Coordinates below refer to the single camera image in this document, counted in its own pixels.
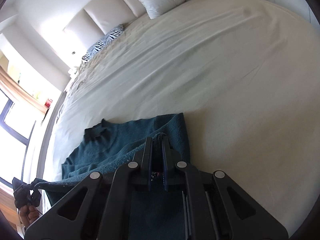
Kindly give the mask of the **person's left hand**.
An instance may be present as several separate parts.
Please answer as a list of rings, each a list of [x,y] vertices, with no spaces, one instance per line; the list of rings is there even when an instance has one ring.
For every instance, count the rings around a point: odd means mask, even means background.
[[[21,207],[19,214],[20,214],[22,224],[26,228],[29,227],[30,224],[35,222],[35,220],[37,220],[40,216],[39,211],[33,205],[29,205],[29,206],[25,205],[25,206]]]

